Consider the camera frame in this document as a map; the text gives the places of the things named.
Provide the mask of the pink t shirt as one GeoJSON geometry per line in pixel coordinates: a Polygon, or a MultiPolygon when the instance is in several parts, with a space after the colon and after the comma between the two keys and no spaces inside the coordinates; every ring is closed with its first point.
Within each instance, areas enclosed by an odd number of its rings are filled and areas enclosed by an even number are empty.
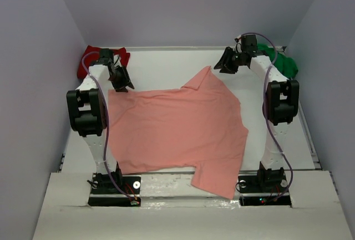
{"type": "Polygon", "coordinates": [[[248,129],[209,67],[178,89],[110,91],[109,147],[123,174],[193,167],[192,186],[232,199],[248,129]]]}

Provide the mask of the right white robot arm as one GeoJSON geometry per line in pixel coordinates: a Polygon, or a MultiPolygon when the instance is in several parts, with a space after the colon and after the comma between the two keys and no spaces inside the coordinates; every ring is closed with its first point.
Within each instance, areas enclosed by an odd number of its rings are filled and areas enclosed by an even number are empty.
{"type": "Polygon", "coordinates": [[[257,33],[244,33],[235,39],[236,46],[226,47],[215,69],[225,74],[237,73],[247,66],[263,81],[262,113],[267,126],[266,144],[256,176],[239,182],[242,193],[285,193],[282,188],[285,166],[290,166],[283,151],[283,142],[298,113],[300,85],[285,77],[275,66],[275,60],[257,46],[257,33]]]}

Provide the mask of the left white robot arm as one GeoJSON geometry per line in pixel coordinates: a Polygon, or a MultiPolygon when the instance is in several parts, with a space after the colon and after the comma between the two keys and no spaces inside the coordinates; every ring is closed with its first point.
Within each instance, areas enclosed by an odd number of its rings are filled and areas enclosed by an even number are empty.
{"type": "Polygon", "coordinates": [[[134,88],[127,67],[112,49],[100,48],[82,58],[86,72],[82,83],[66,94],[70,125],[83,138],[95,162],[95,176],[89,184],[100,193],[116,191],[124,196],[125,181],[109,150],[108,92],[126,93],[134,88]]]}

